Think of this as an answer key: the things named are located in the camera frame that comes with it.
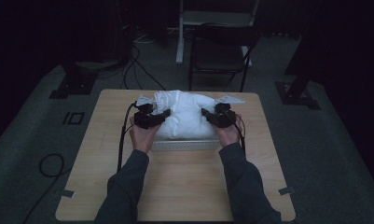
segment sleeve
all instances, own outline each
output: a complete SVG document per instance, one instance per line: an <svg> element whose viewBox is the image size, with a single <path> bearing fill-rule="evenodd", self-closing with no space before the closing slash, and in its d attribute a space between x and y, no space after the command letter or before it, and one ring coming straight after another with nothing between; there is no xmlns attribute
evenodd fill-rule
<svg viewBox="0 0 374 224"><path fill-rule="evenodd" d="M271 207L264 193L259 171L245 158L240 144L230 144L219 154L234 223L282 223L280 213Z"/></svg>
<svg viewBox="0 0 374 224"><path fill-rule="evenodd" d="M148 156L134 150L122 169L111 176L94 223L137 223L137 204L143 191Z"/></svg>

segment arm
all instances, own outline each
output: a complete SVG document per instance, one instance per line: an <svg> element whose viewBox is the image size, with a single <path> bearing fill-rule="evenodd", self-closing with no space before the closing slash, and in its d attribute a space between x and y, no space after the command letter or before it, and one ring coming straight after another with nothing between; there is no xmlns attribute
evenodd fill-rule
<svg viewBox="0 0 374 224"><path fill-rule="evenodd" d="M239 129L241 129L240 124L239 115L236 118ZM215 127L215 129L223 147L219 155L224 165L234 223L282 223L280 213L271 207L266 198L259 171L245 158L236 127L223 129Z"/></svg>
<svg viewBox="0 0 374 224"><path fill-rule="evenodd" d="M142 129L133 125L130 130L133 148L131 156L120 171L107 183L105 198L94 223L137 223L137 204L143 191L145 172L159 126Z"/></svg>

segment black tape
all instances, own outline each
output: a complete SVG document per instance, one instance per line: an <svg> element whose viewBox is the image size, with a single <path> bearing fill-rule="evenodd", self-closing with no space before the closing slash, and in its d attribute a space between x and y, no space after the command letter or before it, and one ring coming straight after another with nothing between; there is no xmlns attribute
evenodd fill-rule
<svg viewBox="0 0 374 224"><path fill-rule="evenodd" d="M67 123L67 120L68 120L68 116L70 116L70 112L68 112L65 117L64 117L64 120L63 120L63 123L62 124L65 124Z"/></svg>
<svg viewBox="0 0 374 224"><path fill-rule="evenodd" d="M286 187L283 189L279 189L280 195L285 195L285 194L292 194L295 192L295 189L293 187Z"/></svg>
<svg viewBox="0 0 374 224"><path fill-rule="evenodd" d="M62 196L67 197L67 198L73 198L74 194L75 194L74 191L71 191L71 190L68 190L68 189L64 189L63 192L62 192Z"/></svg>
<svg viewBox="0 0 374 224"><path fill-rule="evenodd" d="M67 124L81 124L82 120L84 119L84 116L85 116L85 112L72 113Z"/></svg>

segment tripod base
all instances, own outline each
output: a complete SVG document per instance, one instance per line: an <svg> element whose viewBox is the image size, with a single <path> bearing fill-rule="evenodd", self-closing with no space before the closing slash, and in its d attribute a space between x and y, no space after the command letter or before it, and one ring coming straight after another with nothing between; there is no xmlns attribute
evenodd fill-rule
<svg viewBox="0 0 374 224"><path fill-rule="evenodd" d="M307 90L299 96L290 96L288 90L291 87L291 83L288 82L274 82L277 88L277 92L282 99L283 105L306 105L311 110L321 110L316 100L313 100Z"/></svg>
<svg viewBox="0 0 374 224"><path fill-rule="evenodd" d="M66 99L68 95L90 95L97 74L79 69L76 76L66 74L61 85L49 99Z"/></svg>

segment dark background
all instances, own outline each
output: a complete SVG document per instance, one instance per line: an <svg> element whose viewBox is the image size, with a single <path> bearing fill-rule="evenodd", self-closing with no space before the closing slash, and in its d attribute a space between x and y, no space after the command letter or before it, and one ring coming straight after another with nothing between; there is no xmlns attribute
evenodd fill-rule
<svg viewBox="0 0 374 224"><path fill-rule="evenodd" d="M228 9L212 2L186 1L185 9ZM0 135L54 66L124 56L127 24L165 38L178 8L172 0L0 1ZM302 36L286 75L326 88L374 176L374 1L265 0L256 24L266 36Z"/></svg>

